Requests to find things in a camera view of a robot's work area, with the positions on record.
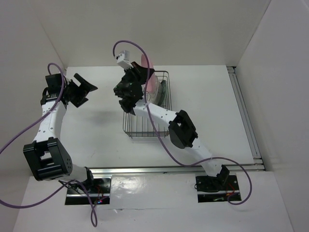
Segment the pink plastic plate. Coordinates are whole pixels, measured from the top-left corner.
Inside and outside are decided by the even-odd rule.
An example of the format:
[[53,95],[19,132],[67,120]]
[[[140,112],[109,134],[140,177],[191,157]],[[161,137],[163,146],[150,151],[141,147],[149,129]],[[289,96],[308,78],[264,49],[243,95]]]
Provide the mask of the pink plastic plate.
[[[141,55],[141,66],[144,67],[144,68],[148,67],[146,57],[145,57],[144,54]],[[155,73],[153,73],[148,80],[147,92],[148,93],[154,93],[156,91],[156,88],[157,88],[156,86],[157,86],[157,77],[156,77]]]

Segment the clear glass plate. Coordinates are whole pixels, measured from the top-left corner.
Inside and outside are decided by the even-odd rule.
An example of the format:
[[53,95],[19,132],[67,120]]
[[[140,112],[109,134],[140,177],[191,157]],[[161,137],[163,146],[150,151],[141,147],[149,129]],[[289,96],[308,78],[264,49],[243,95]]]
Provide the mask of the clear glass plate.
[[156,96],[156,102],[154,104],[159,105],[160,95],[161,95],[161,82],[157,78],[157,86],[156,86],[157,96]]

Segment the white plate green rim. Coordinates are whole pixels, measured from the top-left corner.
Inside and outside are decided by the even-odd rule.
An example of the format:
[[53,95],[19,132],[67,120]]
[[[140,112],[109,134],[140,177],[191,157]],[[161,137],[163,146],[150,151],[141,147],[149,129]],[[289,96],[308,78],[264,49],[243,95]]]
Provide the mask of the white plate green rim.
[[152,91],[152,92],[146,91],[147,102],[155,103],[156,102],[156,96],[157,96],[157,91]]

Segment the blue floral patterned plate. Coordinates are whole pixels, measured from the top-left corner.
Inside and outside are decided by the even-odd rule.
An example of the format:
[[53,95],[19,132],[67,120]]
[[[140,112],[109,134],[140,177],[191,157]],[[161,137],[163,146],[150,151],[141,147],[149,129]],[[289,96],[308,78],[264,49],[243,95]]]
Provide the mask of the blue floral patterned plate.
[[166,97],[166,93],[167,93],[167,82],[166,80],[163,80],[161,82],[161,95],[160,95],[160,100],[159,100],[159,105],[162,105],[164,100],[165,100],[165,97]]

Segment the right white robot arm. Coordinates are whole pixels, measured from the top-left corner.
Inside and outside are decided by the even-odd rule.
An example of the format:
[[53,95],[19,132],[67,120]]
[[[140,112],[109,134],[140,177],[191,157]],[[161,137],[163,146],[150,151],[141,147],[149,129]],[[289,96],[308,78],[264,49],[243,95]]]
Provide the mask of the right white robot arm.
[[151,102],[145,102],[142,86],[146,84],[147,74],[152,75],[155,69],[147,69],[136,62],[120,61],[118,65],[124,69],[125,75],[114,87],[115,95],[124,112],[136,116],[147,117],[152,124],[158,123],[168,128],[171,143],[179,149],[185,149],[201,165],[211,179],[215,189],[227,185],[229,170],[216,161],[213,154],[202,144],[196,128],[186,111],[171,111]]

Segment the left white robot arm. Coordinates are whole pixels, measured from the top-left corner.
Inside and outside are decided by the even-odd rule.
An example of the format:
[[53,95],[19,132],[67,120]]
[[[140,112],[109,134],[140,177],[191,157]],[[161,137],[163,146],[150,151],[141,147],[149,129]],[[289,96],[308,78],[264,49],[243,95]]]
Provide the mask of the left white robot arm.
[[85,193],[95,188],[94,177],[87,167],[73,164],[73,161],[60,141],[61,126],[72,103],[80,107],[87,102],[87,94],[97,87],[90,84],[79,74],[74,78],[80,82],[62,78],[61,74],[46,76],[47,87],[43,90],[41,106],[43,120],[33,142],[24,145],[23,153],[37,181],[77,180],[78,187]]

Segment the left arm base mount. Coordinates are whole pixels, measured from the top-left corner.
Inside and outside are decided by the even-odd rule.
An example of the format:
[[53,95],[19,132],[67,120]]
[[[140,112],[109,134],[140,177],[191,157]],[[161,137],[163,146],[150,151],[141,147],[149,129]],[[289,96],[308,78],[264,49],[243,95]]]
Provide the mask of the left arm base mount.
[[[92,204],[110,204],[111,183],[111,177],[94,179],[93,185],[86,188]],[[65,205],[89,205],[89,200],[82,187],[72,184],[67,187]]]

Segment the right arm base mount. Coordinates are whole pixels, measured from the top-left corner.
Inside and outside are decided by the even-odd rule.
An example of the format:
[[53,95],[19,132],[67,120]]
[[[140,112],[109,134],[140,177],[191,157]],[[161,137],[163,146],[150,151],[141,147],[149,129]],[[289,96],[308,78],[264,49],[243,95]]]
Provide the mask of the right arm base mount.
[[227,182],[222,186],[215,184],[209,176],[196,176],[194,188],[197,191],[198,203],[227,202],[228,197],[230,197],[231,202],[242,200],[235,174],[230,175]]

